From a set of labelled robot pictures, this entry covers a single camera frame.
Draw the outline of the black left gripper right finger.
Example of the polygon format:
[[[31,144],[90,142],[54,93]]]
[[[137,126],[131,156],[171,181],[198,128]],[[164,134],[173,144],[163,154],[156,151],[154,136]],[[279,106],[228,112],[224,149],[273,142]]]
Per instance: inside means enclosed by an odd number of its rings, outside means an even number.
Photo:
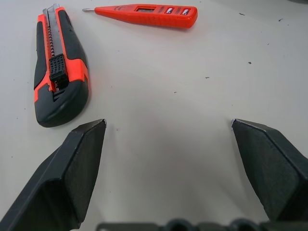
[[[307,221],[308,159],[278,130],[234,119],[245,173],[270,220]]]

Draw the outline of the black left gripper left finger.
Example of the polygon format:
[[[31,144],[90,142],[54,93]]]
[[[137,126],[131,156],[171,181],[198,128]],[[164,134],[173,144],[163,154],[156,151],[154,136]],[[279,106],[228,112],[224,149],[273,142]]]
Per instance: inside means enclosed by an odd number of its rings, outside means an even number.
[[[106,121],[72,130],[34,172],[0,222],[2,231],[71,231],[84,222],[98,176]]]

